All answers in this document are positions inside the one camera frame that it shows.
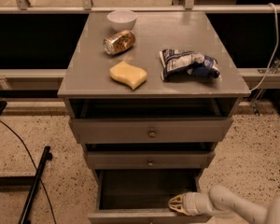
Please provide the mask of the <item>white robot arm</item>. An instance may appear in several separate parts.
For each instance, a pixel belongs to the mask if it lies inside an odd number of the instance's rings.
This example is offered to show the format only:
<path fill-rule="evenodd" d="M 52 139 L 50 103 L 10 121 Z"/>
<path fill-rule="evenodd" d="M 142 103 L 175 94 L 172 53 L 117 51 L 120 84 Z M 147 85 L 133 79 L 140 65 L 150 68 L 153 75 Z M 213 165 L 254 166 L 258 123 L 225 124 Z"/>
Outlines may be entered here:
<path fill-rule="evenodd" d="M 199 215 L 231 217 L 236 214 L 249 224 L 280 224 L 280 197 L 268 208 L 264 208 L 241 198 L 221 185 L 215 185 L 205 193 L 178 194 L 168 202 L 168 206 L 178 213 L 191 217 Z"/>

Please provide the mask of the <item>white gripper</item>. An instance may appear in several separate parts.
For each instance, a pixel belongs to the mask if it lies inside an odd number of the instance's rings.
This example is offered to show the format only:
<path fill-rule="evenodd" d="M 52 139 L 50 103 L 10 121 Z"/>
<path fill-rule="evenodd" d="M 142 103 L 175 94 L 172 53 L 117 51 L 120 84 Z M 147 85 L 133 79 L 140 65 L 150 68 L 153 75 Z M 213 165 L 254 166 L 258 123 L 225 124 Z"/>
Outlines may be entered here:
<path fill-rule="evenodd" d="M 213 203 L 207 193 L 178 194 L 169 200 L 169 204 L 172 210 L 188 216 L 211 215 L 214 211 Z"/>

